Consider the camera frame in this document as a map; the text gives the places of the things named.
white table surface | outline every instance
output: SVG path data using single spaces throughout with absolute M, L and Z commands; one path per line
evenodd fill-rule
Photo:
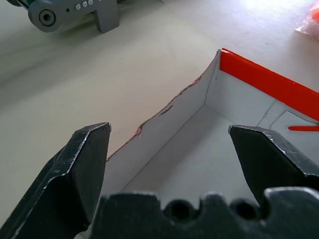
M 119 28 L 56 33 L 0 1 L 0 225 L 72 132 L 109 121 L 114 152 L 226 47 L 319 90 L 307 0 L 127 0 Z

orange strip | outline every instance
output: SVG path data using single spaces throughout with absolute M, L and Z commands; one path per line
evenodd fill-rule
M 319 121 L 319 93 L 222 49 L 220 70 Z
M 306 131 L 306 132 L 319 132 L 319 125 L 311 126 L 311 125 L 304 125 L 304 126 L 289 126 L 288 129 L 292 131 Z

